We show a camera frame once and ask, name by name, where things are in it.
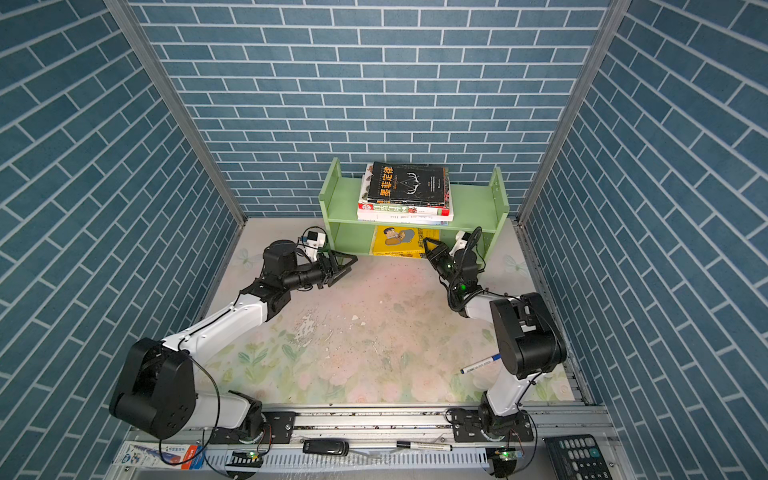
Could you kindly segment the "white La Dame book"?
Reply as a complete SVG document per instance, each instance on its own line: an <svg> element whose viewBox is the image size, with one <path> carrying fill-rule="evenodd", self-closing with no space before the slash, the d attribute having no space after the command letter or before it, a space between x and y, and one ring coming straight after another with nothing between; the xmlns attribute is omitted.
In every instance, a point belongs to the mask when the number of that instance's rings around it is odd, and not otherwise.
<svg viewBox="0 0 768 480"><path fill-rule="evenodd" d="M426 215L413 213L397 213L375 210L358 210L357 219L359 221L370 221L379 223L397 223L397 224L418 224L418 225L448 225L454 219L454 215Z"/></svg>

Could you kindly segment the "green nature encyclopedia book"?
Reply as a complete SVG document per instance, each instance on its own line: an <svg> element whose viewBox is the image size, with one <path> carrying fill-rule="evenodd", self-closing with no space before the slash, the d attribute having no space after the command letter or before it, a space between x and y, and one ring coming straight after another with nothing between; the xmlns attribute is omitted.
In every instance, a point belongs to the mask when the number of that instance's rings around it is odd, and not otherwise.
<svg viewBox="0 0 768 480"><path fill-rule="evenodd" d="M358 209L359 210L375 210L375 211L388 211L388 212L397 212L397 213L413 213L413 214L426 214L426 215L441 215L441 216L448 216L453 214L453 207L452 207L452 199L451 199L451 193L449 197L449 203L444 207L423 207L423 206L412 206L412 205L402 205L402 204L388 204L388 203L370 203L366 200L362 199L362 193L363 193L363 186L365 184L365 177L366 173L368 172L368 169L370 168L370 165L372 163L369 163L366 165L363 177L362 177L362 183L360 188L360 196L358 200Z"/></svg>

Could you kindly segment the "black book yellow title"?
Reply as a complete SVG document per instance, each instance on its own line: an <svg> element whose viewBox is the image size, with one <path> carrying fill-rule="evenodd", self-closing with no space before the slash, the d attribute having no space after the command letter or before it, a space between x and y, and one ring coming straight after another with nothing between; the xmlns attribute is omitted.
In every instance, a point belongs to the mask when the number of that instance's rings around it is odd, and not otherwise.
<svg viewBox="0 0 768 480"><path fill-rule="evenodd" d="M374 162L365 177L362 199L370 203L444 207L450 185L444 167Z"/></svg>

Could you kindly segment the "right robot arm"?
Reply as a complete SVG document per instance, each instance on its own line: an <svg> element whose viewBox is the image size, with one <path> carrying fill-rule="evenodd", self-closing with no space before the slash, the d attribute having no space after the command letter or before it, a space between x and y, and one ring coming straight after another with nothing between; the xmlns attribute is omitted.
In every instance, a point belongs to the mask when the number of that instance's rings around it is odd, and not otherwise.
<svg viewBox="0 0 768 480"><path fill-rule="evenodd" d="M438 273L448 307L493 326L502 367L478 408L483 429L490 431L521 415L525 394L539 377L564 363L567 349L540 294L512 296L481 286L485 262L476 252L480 233L465 233L457 248L426 238L424 257Z"/></svg>

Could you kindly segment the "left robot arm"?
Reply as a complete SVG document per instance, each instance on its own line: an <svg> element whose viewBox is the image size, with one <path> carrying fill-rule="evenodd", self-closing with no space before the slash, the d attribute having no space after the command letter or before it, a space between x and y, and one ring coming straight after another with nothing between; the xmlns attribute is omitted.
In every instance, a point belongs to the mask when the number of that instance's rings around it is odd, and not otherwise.
<svg viewBox="0 0 768 480"><path fill-rule="evenodd" d="M334 285L357 258L277 240L262 259L260 274L218 312L161 340L142 338L131 346L109 404L113 417L159 440L185 429L226 432L241 443L262 439L261 402L220 388L204 393L195 385L196 372L238 337L276 317L292 292Z"/></svg>

